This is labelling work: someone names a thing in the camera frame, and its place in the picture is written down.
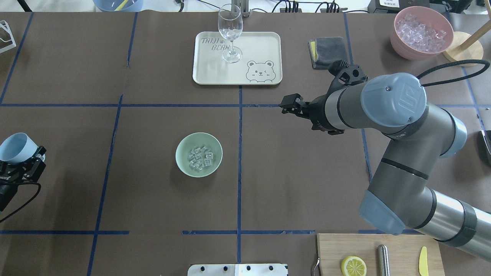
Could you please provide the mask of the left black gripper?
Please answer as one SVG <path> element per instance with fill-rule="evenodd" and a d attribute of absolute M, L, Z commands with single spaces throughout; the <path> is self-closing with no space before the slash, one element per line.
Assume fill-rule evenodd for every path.
<path fill-rule="evenodd" d="M 29 159 L 20 164 L 1 161 L 1 180 L 8 184 L 37 182 L 46 168 L 46 152 L 45 147 L 39 146 Z"/>

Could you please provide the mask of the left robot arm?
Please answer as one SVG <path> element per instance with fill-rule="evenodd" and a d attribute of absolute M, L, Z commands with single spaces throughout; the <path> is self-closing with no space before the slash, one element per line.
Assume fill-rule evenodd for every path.
<path fill-rule="evenodd" d="M 15 194 L 18 192 L 19 186 L 22 185 L 36 185 L 38 187 L 34 196 L 31 199 L 19 207 L 16 211 L 13 211 L 11 215 L 24 208 L 28 203 L 32 202 L 35 197 L 38 196 L 41 185 L 38 183 L 46 164 L 42 159 L 42 155 L 46 153 L 46 148 L 39 146 L 31 157 L 28 157 L 26 161 L 22 161 L 19 164 L 11 164 L 7 161 L 1 161 L 1 191 L 0 191 L 0 209 L 4 211 Z"/>

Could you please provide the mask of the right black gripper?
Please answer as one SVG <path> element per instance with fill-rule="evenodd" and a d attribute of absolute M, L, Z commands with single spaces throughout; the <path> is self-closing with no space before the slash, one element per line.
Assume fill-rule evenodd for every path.
<path fill-rule="evenodd" d="M 304 102 L 300 94 L 290 94 L 282 98 L 279 106 L 282 114 L 293 114 L 297 117 L 310 120 L 312 131 L 324 131 L 329 135 L 335 136 L 345 133 L 344 130 L 335 128 L 326 117 L 326 102 L 328 96 L 319 96 L 310 102 Z"/>

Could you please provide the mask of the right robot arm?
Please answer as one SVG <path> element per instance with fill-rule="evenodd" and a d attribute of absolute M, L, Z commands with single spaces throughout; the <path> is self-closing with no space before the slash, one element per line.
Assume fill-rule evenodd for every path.
<path fill-rule="evenodd" d="M 310 102 L 287 95 L 280 107 L 330 135 L 373 128 L 390 139 L 359 208 L 368 223 L 392 235 L 414 229 L 490 260 L 490 215 L 427 187 L 437 160 L 455 155 L 468 133 L 461 120 L 427 101 L 417 77 L 339 73 L 325 95 Z"/>

